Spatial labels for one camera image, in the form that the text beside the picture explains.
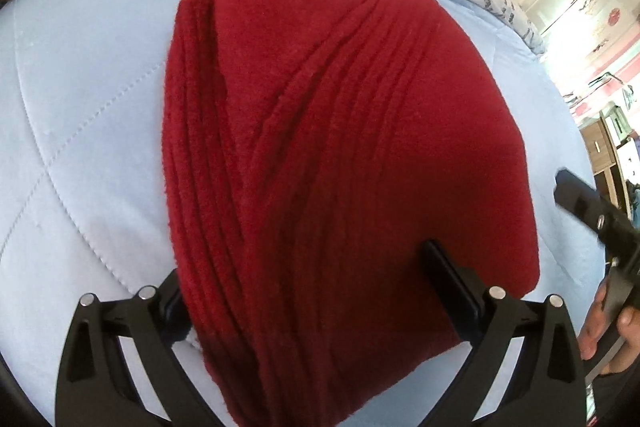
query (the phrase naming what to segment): black clamp arm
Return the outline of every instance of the black clamp arm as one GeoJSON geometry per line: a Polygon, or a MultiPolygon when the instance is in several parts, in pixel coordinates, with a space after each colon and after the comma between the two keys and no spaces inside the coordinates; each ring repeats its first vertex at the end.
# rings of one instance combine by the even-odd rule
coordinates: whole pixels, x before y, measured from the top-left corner
{"type": "Polygon", "coordinates": [[[421,245],[419,254],[456,332],[473,348],[419,427],[584,427],[580,352],[562,298],[534,303],[498,286],[487,288],[433,241],[421,245]],[[474,420],[515,337],[524,337],[524,344],[500,406],[474,420]]]}
{"type": "Polygon", "coordinates": [[[83,295],[60,363],[56,425],[96,425],[99,419],[102,427],[224,427],[171,350],[190,328],[175,270],[158,289],[145,286],[130,299],[100,302],[83,295]],[[171,422],[145,410],[118,337],[133,339],[171,422]]]}
{"type": "Polygon", "coordinates": [[[596,354],[584,361],[585,382],[589,384],[625,343],[618,333],[620,312],[628,306],[640,309],[640,232],[625,214],[567,170],[556,176],[554,197],[561,208],[596,233],[617,264],[607,277],[607,330],[598,341],[596,354]]]}

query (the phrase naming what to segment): light blue bedsheet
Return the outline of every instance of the light blue bedsheet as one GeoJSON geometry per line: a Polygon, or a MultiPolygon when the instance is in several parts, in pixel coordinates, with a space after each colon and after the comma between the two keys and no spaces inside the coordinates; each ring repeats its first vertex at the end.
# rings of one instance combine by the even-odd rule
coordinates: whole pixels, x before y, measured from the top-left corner
{"type": "MultiPolygon", "coordinates": [[[[50,421],[79,296],[127,298],[174,267],[159,143],[178,1],[15,0],[0,10],[0,351],[50,421]]],[[[604,253],[556,209],[552,192],[559,168],[592,177],[582,138],[515,32],[465,0],[438,2],[492,70],[525,141],[542,272],[529,298],[563,295],[578,327],[603,276],[604,253]]],[[[465,118],[465,108],[450,117],[465,118]]],[[[483,411],[499,402],[516,347],[483,411]]],[[[210,406],[233,425],[196,342],[175,350],[210,406]]],[[[422,364],[344,426],[415,427],[467,353],[458,346],[422,364]]],[[[141,396],[161,412],[133,364],[141,396]]]]}

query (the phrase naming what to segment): red fleece fabric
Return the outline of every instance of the red fleece fabric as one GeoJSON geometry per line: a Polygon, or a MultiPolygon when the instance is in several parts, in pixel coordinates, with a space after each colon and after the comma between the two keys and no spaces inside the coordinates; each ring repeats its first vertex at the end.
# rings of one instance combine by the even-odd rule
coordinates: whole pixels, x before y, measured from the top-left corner
{"type": "Polygon", "coordinates": [[[329,427],[458,343],[439,239],[539,276],[522,138],[435,0],[182,0],[162,158],[180,283],[241,427],[329,427]]]}

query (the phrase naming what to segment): metal screw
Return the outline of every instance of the metal screw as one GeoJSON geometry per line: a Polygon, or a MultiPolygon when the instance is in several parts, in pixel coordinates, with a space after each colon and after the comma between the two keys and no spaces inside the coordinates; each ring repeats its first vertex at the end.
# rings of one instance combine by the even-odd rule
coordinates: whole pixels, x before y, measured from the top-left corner
{"type": "Polygon", "coordinates": [[[80,298],[80,305],[87,307],[90,306],[91,304],[94,303],[95,300],[95,295],[92,293],[85,293],[81,298],[80,298]]]}
{"type": "Polygon", "coordinates": [[[564,301],[562,300],[562,297],[559,296],[559,295],[551,295],[549,297],[549,303],[554,308],[562,308],[562,305],[564,304],[564,301]]]}
{"type": "Polygon", "coordinates": [[[507,296],[507,292],[504,291],[504,288],[500,288],[500,286],[491,286],[491,288],[489,288],[489,295],[499,301],[507,296]]]}
{"type": "Polygon", "coordinates": [[[156,289],[153,286],[145,286],[138,292],[138,297],[143,301],[147,301],[156,294],[156,289]]]}

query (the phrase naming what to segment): hand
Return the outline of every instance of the hand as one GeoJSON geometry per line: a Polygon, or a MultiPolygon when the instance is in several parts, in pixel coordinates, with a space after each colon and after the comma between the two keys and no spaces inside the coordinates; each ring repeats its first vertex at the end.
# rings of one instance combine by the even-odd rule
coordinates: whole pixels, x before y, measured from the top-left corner
{"type": "MultiPolygon", "coordinates": [[[[583,360],[589,360],[596,353],[598,340],[605,332],[605,315],[602,311],[602,302],[607,293],[606,280],[600,284],[593,304],[589,308],[587,318],[584,321],[578,346],[583,360]]],[[[621,373],[628,369],[640,355],[640,311],[634,308],[625,308],[618,317],[618,333],[626,340],[622,349],[603,368],[601,375],[621,373]]]]}

